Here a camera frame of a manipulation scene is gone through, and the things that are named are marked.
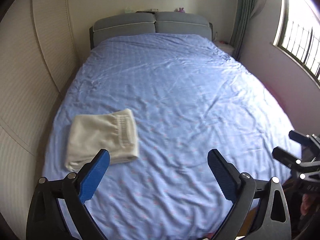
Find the person's right hand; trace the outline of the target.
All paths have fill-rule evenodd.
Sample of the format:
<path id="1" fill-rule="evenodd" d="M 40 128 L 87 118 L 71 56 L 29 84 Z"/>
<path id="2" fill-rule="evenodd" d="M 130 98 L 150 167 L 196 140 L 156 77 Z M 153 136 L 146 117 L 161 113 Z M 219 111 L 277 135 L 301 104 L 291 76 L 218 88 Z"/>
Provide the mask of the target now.
<path id="1" fill-rule="evenodd" d="M 316 211 L 319 211 L 319 194 L 303 194 L 302 203 L 300 206 L 300 213 L 306 216 L 310 210 L 310 207 L 316 203 Z"/>

